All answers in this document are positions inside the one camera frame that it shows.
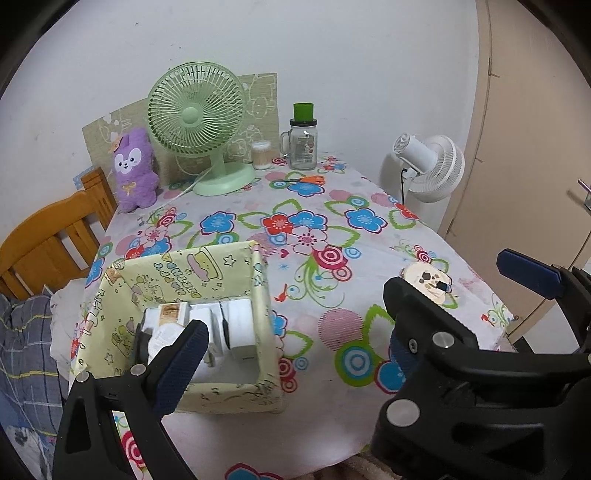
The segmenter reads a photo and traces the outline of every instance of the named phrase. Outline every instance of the table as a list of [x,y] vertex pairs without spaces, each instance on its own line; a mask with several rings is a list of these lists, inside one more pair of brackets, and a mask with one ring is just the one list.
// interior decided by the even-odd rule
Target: table
[[[322,175],[326,183],[285,181],[305,175]],[[512,320],[441,237],[334,157],[310,173],[276,159],[237,192],[174,199],[188,185],[170,185],[150,209],[115,215],[90,269],[85,301],[120,258],[247,239],[261,244],[287,408],[281,414],[164,417],[199,478],[292,478],[368,444],[380,406],[404,381],[389,358],[394,321],[384,310],[382,288],[410,262],[431,263],[452,278],[443,307],[476,334],[481,348],[498,349]],[[75,339],[74,352],[77,347]],[[150,478],[125,417],[115,418],[138,477]]]

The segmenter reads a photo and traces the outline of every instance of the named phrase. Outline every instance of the jar handle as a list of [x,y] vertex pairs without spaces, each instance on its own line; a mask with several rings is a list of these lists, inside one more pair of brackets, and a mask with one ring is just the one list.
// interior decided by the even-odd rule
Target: jar handle
[[[286,155],[289,154],[289,144],[290,144],[290,131],[287,132],[283,132],[280,136],[279,136],[279,151],[281,152],[282,155]],[[284,144],[285,144],[285,137],[287,136],[287,148],[285,148]]]

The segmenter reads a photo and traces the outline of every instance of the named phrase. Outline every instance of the blue plaid blanket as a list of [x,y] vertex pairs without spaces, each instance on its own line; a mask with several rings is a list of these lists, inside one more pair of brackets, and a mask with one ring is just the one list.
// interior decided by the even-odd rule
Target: blue plaid blanket
[[49,297],[0,294],[0,424],[38,479],[51,478],[67,382],[50,356]]

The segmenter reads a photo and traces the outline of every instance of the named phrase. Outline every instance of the fan cord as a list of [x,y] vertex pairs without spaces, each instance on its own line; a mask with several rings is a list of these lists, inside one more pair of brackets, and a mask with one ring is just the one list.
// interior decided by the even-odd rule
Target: fan cord
[[407,168],[403,168],[400,171],[400,195],[402,196],[402,204],[404,205],[404,174],[408,171]]
[[178,169],[180,171],[182,171],[185,175],[189,175],[189,177],[198,177],[198,176],[201,175],[201,172],[199,172],[199,173],[190,173],[187,170],[185,170],[184,168],[182,168],[180,162],[178,161],[178,157],[176,155],[174,156],[174,159],[177,161],[177,167],[178,167]]
[[[152,210],[150,212],[150,214],[148,215],[148,219],[152,217],[153,214],[155,214],[158,210],[170,205],[171,203],[173,203],[176,199],[178,199],[179,197],[182,197],[185,193],[189,192],[197,183],[199,183],[204,177],[205,175],[207,175],[210,171],[211,171],[212,167],[209,167],[208,169],[206,169],[205,171],[201,172],[200,174],[198,174],[199,176],[197,176],[197,178],[195,178],[195,181],[189,185],[186,189],[184,189],[181,193],[179,193],[176,197],[170,199],[169,201],[167,201],[165,204],[163,205],[159,205],[157,208],[155,208],[154,210]],[[144,221],[144,216],[140,215],[140,217],[138,218],[141,219],[142,221]]]

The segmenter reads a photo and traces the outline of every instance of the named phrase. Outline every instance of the fan power cord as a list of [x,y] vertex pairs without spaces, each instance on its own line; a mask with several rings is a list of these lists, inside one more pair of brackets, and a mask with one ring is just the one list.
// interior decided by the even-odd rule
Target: fan power cord
[[404,174],[408,171],[407,168],[403,168],[400,171],[400,194],[402,196],[402,204],[404,205]]
[[[169,200],[169,201],[167,201],[165,204],[163,204],[163,205],[159,205],[157,208],[155,208],[154,210],[152,210],[152,211],[150,212],[150,214],[148,215],[148,219],[149,219],[149,218],[150,218],[150,217],[151,217],[153,214],[155,214],[155,213],[156,213],[158,210],[160,210],[160,209],[162,209],[162,208],[164,208],[164,207],[166,207],[166,206],[170,205],[170,204],[171,204],[171,203],[173,203],[173,202],[174,202],[176,199],[178,199],[178,198],[181,198],[181,197],[182,197],[182,196],[183,196],[185,193],[189,192],[189,191],[190,191],[190,190],[191,190],[191,189],[192,189],[192,188],[193,188],[193,187],[194,187],[194,186],[195,186],[197,183],[199,183],[199,182],[200,182],[200,181],[201,181],[201,180],[202,180],[202,179],[205,177],[205,175],[207,175],[207,174],[208,174],[208,173],[211,171],[211,169],[212,169],[212,168],[213,168],[213,167],[209,167],[209,168],[207,168],[206,170],[202,171],[202,172],[199,174],[199,176],[198,176],[198,177],[195,179],[195,181],[194,181],[194,182],[193,182],[191,185],[189,185],[189,186],[188,186],[186,189],[184,189],[184,190],[183,190],[181,193],[179,193],[179,194],[178,194],[176,197],[174,197],[174,198],[170,199],[170,200]],[[143,215],[140,215],[140,216],[139,216],[139,218],[138,218],[138,220],[141,220],[141,221],[143,222],[143,221],[144,221],[144,216],[145,216],[145,213],[144,213]]]

